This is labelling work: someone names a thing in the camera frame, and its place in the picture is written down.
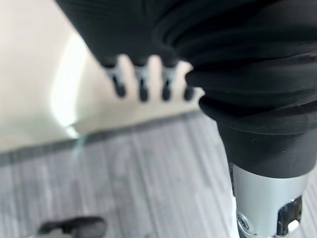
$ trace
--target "gray carpet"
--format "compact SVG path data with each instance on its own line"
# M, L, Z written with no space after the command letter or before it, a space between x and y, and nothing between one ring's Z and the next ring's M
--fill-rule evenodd
M101 215L106 238L228 238L231 187L216 124L200 112L0 155L0 237ZM317 237L317 176L303 228Z

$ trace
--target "black flexible cover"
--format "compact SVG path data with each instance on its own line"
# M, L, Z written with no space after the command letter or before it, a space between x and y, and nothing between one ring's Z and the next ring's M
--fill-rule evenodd
M112 4L120 1L58 0L101 62L98 55L108 53L107 44L129 55L134 54L129 52L131 47L134 51L147 48L142 45L149 38L148 32L138 31L135 25L132 31L121 28L124 37L131 37L131 44L124 46L122 39L113 41L120 35L114 19L121 15ZM201 108L218 122L231 162L274 178L303 175L314 167L317 1L129 3L135 19L152 30L157 47L173 48L178 57L194 66L187 82L205 90ZM113 19L106 22L105 16Z

